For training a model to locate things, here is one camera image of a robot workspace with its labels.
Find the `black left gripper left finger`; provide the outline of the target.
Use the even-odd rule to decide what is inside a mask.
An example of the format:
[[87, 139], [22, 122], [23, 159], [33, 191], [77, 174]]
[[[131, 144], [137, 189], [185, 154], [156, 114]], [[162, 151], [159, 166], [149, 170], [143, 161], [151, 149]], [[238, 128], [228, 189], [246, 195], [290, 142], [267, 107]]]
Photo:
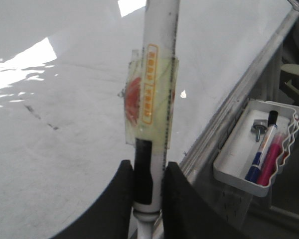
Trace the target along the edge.
[[134, 172], [129, 160], [119, 168], [101, 196], [54, 239], [126, 239], [133, 203]]

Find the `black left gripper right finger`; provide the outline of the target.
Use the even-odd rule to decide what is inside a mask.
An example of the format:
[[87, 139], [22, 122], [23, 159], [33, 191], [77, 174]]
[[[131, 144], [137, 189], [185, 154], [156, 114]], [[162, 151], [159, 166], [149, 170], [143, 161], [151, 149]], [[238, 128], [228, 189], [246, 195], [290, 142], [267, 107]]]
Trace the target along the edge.
[[209, 207], [176, 162], [165, 170], [162, 220], [166, 239], [240, 239], [242, 233]]

